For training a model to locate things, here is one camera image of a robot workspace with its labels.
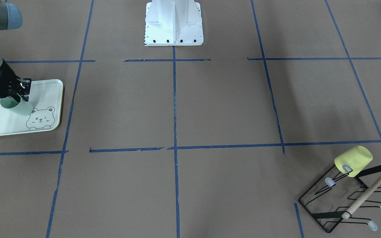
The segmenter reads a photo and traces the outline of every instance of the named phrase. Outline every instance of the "white tray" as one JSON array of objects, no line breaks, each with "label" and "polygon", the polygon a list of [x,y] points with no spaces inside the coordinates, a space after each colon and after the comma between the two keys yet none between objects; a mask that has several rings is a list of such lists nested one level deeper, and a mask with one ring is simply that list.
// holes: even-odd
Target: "white tray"
[{"label": "white tray", "polygon": [[[32,81],[29,102],[34,110],[27,116],[13,113],[0,105],[0,136],[52,131],[57,128],[60,124],[63,88],[62,81],[58,79]],[[47,122],[36,123],[36,118],[39,120],[45,117]]]}]

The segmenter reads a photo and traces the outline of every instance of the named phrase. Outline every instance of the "cartoon bear face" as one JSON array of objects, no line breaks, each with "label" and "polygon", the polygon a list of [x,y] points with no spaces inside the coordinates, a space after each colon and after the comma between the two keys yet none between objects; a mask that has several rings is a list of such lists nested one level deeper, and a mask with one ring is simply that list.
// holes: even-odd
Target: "cartoon bear face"
[{"label": "cartoon bear face", "polygon": [[48,107],[44,110],[34,108],[30,113],[29,120],[26,122],[26,127],[30,130],[49,129],[56,122],[54,118],[54,107]]}]

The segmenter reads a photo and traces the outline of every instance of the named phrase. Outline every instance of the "blue grid line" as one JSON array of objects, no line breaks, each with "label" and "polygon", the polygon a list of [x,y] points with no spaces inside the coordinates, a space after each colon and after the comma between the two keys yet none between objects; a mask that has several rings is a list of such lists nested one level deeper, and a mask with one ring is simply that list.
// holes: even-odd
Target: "blue grid line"
[{"label": "blue grid line", "polygon": [[296,58],[248,58],[248,60],[381,60],[381,57],[296,57]]},{"label": "blue grid line", "polygon": [[[320,141],[320,142],[299,142],[284,143],[284,146],[307,146],[307,145],[333,145],[333,144],[362,144],[362,143],[381,143],[381,140],[345,140],[345,141]],[[275,147],[281,146],[281,143],[262,143],[262,144],[232,144],[232,145],[199,145],[199,146],[177,146],[180,149],[222,149],[222,148],[253,148],[253,147]],[[122,148],[122,149],[90,149],[90,153],[100,152],[127,152],[127,151],[151,151],[162,150],[165,147],[147,147],[147,148]]]},{"label": "blue grid line", "polygon": [[177,90],[176,90],[176,47],[173,46],[173,106],[174,106],[174,178],[176,186],[176,233],[180,238],[180,210],[179,210],[179,169],[177,160]]},{"label": "blue grid line", "polygon": [[[82,60],[83,63],[93,63],[95,60]],[[80,63],[80,60],[24,60],[7,61],[7,63]]]},{"label": "blue grid line", "polygon": [[0,156],[3,155],[45,155],[45,154],[62,154],[62,153],[67,153],[68,150],[62,151],[62,150],[57,150],[57,151],[27,151],[27,152],[0,152]]},{"label": "blue grid line", "polygon": [[370,115],[371,115],[371,117],[372,117],[372,119],[373,119],[374,125],[375,125],[375,127],[376,127],[376,129],[377,129],[377,132],[378,132],[378,134],[379,134],[379,136],[380,136],[380,140],[381,140],[381,131],[380,131],[380,128],[378,127],[378,124],[377,124],[377,121],[376,121],[376,119],[375,119],[374,113],[373,113],[373,111],[372,111],[372,109],[371,109],[371,106],[370,106],[370,104],[369,104],[369,102],[368,102],[367,96],[365,95],[364,89],[363,89],[363,87],[362,87],[362,85],[361,85],[360,78],[358,77],[357,71],[355,70],[354,63],[352,62],[351,56],[349,55],[348,48],[346,47],[346,44],[345,44],[345,42],[343,41],[342,34],[340,33],[339,28],[337,27],[336,20],[335,20],[335,18],[334,18],[334,16],[333,16],[333,13],[331,12],[331,9],[330,9],[330,6],[329,6],[327,0],[324,0],[324,2],[325,2],[325,4],[327,5],[327,9],[328,9],[328,11],[329,11],[329,13],[330,13],[331,19],[333,20],[334,26],[336,27],[337,33],[339,34],[340,41],[342,42],[343,48],[345,49],[345,52],[346,52],[346,55],[347,55],[348,58],[349,58],[349,62],[351,63],[351,67],[352,67],[352,70],[354,71],[355,78],[357,79],[358,85],[360,86],[360,90],[361,90],[361,93],[362,93],[362,95],[363,95],[363,97],[364,97],[364,101],[365,101],[366,104],[367,104],[368,110],[370,111]]},{"label": "blue grid line", "polygon": [[255,7],[254,7],[254,1],[253,0],[251,0],[251,6],[252,6],[252,13],[254,15],[255,27],[257,28],[258,40],[260,42],[261,54],[263,56],[264,69],[266,70],[267,82],[269,83],[269,89],[270,89],[270,93],[271,93],[271,101],[273,103],[275,119],[277,121],[277,129],[278,129],[278,135],[280,137],[281,149],[283,150],[283,154],[284,154],[285,153],[284,152],[284,143],[283,143],[283,137],[281,135],[280,122],[278,120],[277,109],[275,107],[273,89],[271,88],[271,82],[270,82],[269,69],[267,68],[267,61],[266,61],[266,56],[264,54],[263,41],[261,40],[261,34],[260,34],[260,29],[258,27],[258,20],[257,20],[257,15],[255,13]]},{"label": "blue grid line", "polygon": [[304,229],[302,229],[301,216],[299,215],[298,204],[294,202],[294,205],[295,205],[296,218],[298,219],[299,232],[301,234],[301,238],[304,238]]},{"label": "blue grid line", "polygon": [[[73,108],[74,108],[74,97],[76,95],[77,84],[79,83],[80,71],[82,70],[83,56],[85,54],[86,40],[88,38],[89,25],[91,24],[92,9],[93,8],[94,8],[94,0],[91,0],[91,6],[90,6],[90,10],[89,10],[88,23],[86,25],[86,32],[85,32],[85,36],[84,36],[84,39],[83,39],[83,45],[82,45],[82,53],[80,55],[79,68],[77,69],[76,83],[74,85],[73,97],[71,99],[71,105],[70,105],[70,113],[68,115],[67,129],[65,130],[65,140],[64,140],[64,144],[63,144],[63,151],[65,151],[65,148],[67,147],[68,133],[69,133],[70,124],[71,124],[71,116],[73,115]],[[59,166],[58,179],[57,179],[57,188],[56,188],[56,190],[54,192],[53,202],[52,202],[52,205],[51,205],[51,212],[50,212],[50,218],[48,220],[48,228],[47,228],[46,238],[50,237],[51,225],[52,225],[52,222],[53,222],[54,210],[55,210],[56,201],[57,201],[57,194],[58,194],[58,189],[59,189],[59,186],[60,186],[60,179],[61,179],[61,173],[62,173],[62,165],[63,165],[63,162],[64,162],[64,156],[65,156],[65,153],[63,152],[61,154],[61,158],[60,158],[60,166]]]},{"label": "blue grid line", "polygon": [[211,59],[130,59],[124,62],[182,62],[182,61],[212,61]]}]

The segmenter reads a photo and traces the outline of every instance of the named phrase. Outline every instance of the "yellow cup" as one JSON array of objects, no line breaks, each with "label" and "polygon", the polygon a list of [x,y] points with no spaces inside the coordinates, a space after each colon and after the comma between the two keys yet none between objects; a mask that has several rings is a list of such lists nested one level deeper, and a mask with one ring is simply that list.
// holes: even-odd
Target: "yellow cup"
[{"label": "yellow cup", "polygon": [[348,165],[352,169],[352,172],[349,173],[348,176],[355,177],[372,160],[373,155],[370,151],[368,151],[365,147],[358,145],[336,157],[334,159],[334,164],[343,174],[347,173],[343,169],[343,165]]}]

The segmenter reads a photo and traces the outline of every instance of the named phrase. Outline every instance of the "wooden handle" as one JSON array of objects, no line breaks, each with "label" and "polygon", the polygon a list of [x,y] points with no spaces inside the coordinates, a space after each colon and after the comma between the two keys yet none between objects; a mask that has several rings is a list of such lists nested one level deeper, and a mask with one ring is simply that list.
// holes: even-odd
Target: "wooden handle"
[{"label": "wooden handle", "polygon": [[343,219],[348,219],[361,205],[365,202],[368,197],[379,187],[381,184],[381,175],[380,177],[371,185],[342,215]]}]

